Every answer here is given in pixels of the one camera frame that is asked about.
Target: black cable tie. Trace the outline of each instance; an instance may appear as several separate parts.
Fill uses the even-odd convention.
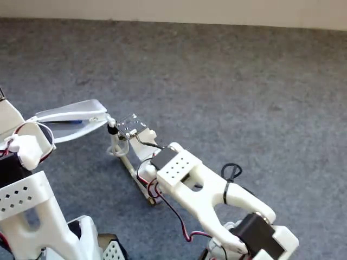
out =
[[[227,192],[228,192],[228,189],[229,189],[229,184],[230,183],[233,183],[234,181],[233,180],[227,180],[227,183],[226,183],[226,187],[224,188],[224,193],[223,193],[223,201],[224,201],[224,204],[227,204]]]

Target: white wire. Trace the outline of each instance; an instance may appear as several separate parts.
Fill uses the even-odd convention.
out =
[[[51,152],[55,149],[55,145],[54,145],[54,135],[53,135],[52,130],[51,130],[48,126],[46,126],[46,125],[44,125],[44,124],[42,124],[42,123],[39,123],[39,122],[24,122],[24,123],[20,124],[20,125],[14,130],[14,132],[13,132],[12,135],[14,135],[14,134],[16,134],[16,133],[18,134],[19,131],[21,130],[20,128],[22,128],[22,127],[23,127],[24,125],[26,125],[26,124],[36,124],[36,125],[38,125],[38,126],[42,126],[43,128],[45,128],[45,129],[48,131],[48,133],[49,133],[49,135],[50,135],[50,137],[51,137],[51,139],[52,139],[52,147],[51,147],[51,149],[50,149],[44,156],[42,156],[42,158],[46,157],[49,153],[51,153]]]
[[[119,137],[115,135],[111,135],[111,146],[106,150],[107,154],[116,156],[116,157],[122,157],[128,154],[129,152],[129,141],[125,141],[125,146],[121,149],[121,151],[116,150],[116,147],[119,143]]]

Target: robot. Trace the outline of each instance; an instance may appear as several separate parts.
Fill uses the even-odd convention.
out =
[[[98,234],[91,217],[67,223],[45,172],[33,173],[54,149],[50,128],[24,121],[0,89],[0,246],[15,260],[127,259],[116,235]],[[28,210],[39,227],[29,224]]]
[[[46,153],[54,149],[54,143],[73,140],[107,124],[107,130],[111,137],[111,146],[107,149],[107,152],[123,162],[146,200],[153,206],[162,202],[166,203],[180,219],[183,236],[188,242],[191,242],[193,236],[197,235],[211,238],[206,249],[199,257],[201,260],[286,260],[290,258],[299,246],[298,239],[287,227],[273,225],[276,215],[268,205],[234,183],[234,179],[242,172],[238,165],[229,164],[225,166],[233,167],[233,173],[230,178],[225,179],[219,176],[180,144],[172,142],[166,147],[158,145],[155,142],[155,131],[149,129],[135,113],[120,121],[116,121],[107,114],[106,108],[97,100],[87,100],[58,109],[39,112],[26,122],[26,125],[35,127],[40,132],[40,134],[34,135],[38,136],[36,137],[37,142],[42,142],[41,139],[44,139],[42,135],[46,139],[49,136],[46,146],[50,147],[47,151],[42,152],[43,155],[36,156],[35,161],[33,159],[28,160],[30,169],[37,162],[40,162],[40,157],[44,158]],[[7,129],[17,129],[22,124],[25,124],[23,119],[21,119],[21,122],[7,126]],[[11,151],[16,151],[15,148],[10,148],[12,144],[16,144],[15,140],[10,140],[17,137],[13,134],[10,135],[10,133],[10,130],[6,130],[6,136],[3,137],[7,138],[4,139],[5,146],[8,149],[7,151],[10,149]],[[133,149],[140,160],[140,165],[136,169],[127,157],[130,148]],[[22,158],[21,161],[26,161],[23,155],[20,158]],[[204,231],[193,231],[189,234],[177,211],[166,200],[166,195],[173,197],[196,217]],[[214,211],[214,206],[219,203],[241,207],[247,210],[249,214],[236,223],[228,222],[222,225]],[[80,239],[78,241],[74,237],[74,242],[67,242],[67,238],[73,237],[73,234],[69,231],[68,224],[63,219],[60,209],[57,210],[59,208],[57,203],[55,206],[54,210],[50,209],[52,212],[51,216],[60,216],[59,223],[61,226],[64,226],[62,229],[65,230],[65,233],[61,233],[60,238],[62,241],[53,242],[57,243],[57,245],[64,244],[65,247],[69,248],[69,251],[60,253],[60,256],[63,258],[50,259],[99,259],[96,256],[97,253],[90,253],[88,258],[87,250],[84,250],[86,248],[94,248],[94,251],[97,251],[100,248],[95,236],[95,228],[94,238],[90,236],[89,239]],[[82,216],[78,221],[81,223],[81,220],[84,218],[91,220],[89,217]],[[4,226],[2,222],[0,214],[0,227]],[[11,223],[10,231],[4,230],[4,235],[8,238],[10,247],[14,245],[14,240],[17,240],[15,233],[18,233],[16,229],[18,229],[17,226],[20,226],[20,224],[20,221],[16,220]],[[59,230],[57,224],[48,222],[47,226],[52,226]],[[93,246],[85,246],[81,242],[87,243],[87,240],[89,240],[89,245],[93,244]],[[58,246],[53,245],[53,242],[48,245],[36,245],[34,246],[35,249],[33,249],[32,245],[27,246],[25,249],[20,248],[19,251],[22,255],[19,255],[19,253],[14,253],[14,255],[16,259],[35,259],[35,257],[39,256],[39,250],[43,246],[48,249],[54,249],[51,254],[63,252]],[[107,250],[105,248],[104,259],[107,259],[105,258]]]

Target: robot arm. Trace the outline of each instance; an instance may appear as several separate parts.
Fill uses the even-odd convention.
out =
[[[45,173],[31,172],[53,148],[50,129],[38,122],[25,122],[0,89],[1,245],[16,260],[41,256],[47,260],[127,259],[116,236],[105,236],[104,246],[99,247],[90,217],[67,223]],[[29,225],[24,214],[29,209],[35,210],[39,227]]]
[[[276,215],[268,205],[239,185],[228,183],[179,144],[171,143],[166,148],[156,145],[155,132],[149,130],[137,115],[128,116],[117,126],[117,134],[129,141],[142,162],[136,174],[131,174],[139,187],[143,186],[139,179],[149,183],[148,186],[157,181],[163,193],[172,196],[198,219],[213,237],[211,243],[215,248],[226,251],[227,259],[250,255],[255,260],[286,260],[299,245],[289,229],[272,225]],[[125,155],[120,158],[128,162]],[[200,184],[202,189],[194,191],[195,184]],[[161,196],[147,193],[151,189],[152,192],[156,190],[147,187],[144,191],[142,188],[145,197],[160,202],[158,198]],[[220,203],[243,208],[250,214],[228,229],[220,223],[214,211],[214,206]]]

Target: black wire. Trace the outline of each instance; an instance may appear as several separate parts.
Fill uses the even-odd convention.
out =
[[[227,256],[227,252],[226,249],[224,247],[222,247],[223,251],[224,251],[224,255],[226,256],[226,260],[228,260],[228,256]]]
[[[162,146],[159,146],[159,145],[156,145],[156,144],[152,144],[151,142],[142,142],[140,140],[140,137],[137,134],[135,136],[136,136],[136,139],[139,141],[139,143],[142,144],[142,145],[152,146],[152,147],[158,148],[160,150],[164,149]]]
[[[230,175],[229,178],[226,178],[224,172],[225,172],[226,168],[231,167],[231,166],[233,167],[232,174]],[[221,176],[222,176],[223,179],[225,179],[227,181],[226,186],[224,188],[224,193],[223,193],[224,204],[227,204],[227,192],[228,192],[228,189],[229,189],[229,184],[233,183],[234,179],[237,178],[238,176],[240,176],[241,173],[242,173],[241,166],[238,165],[238,164],[234,164],[232,162],[230,162],[228,164],[224,164],[224,166],[222,167]]]
[[[226,168],[228,167],[233,167],[233,171],[232,171],[232,174],[230,175],[229,178],[226,178],[225,175],[224,175],[224,172],[226,170]],[[228,164],[225,164],[223,167],[222,167],[222,171],[221,171],[221,176],[223,179],[227,180],[228,182],[230,183],[233,183],[234,182],[234,179],[237,178],[238,176],[240,176],[242,173],[242,168],[240,165],[238,164],[234,164],[232,162],[228,163]]]

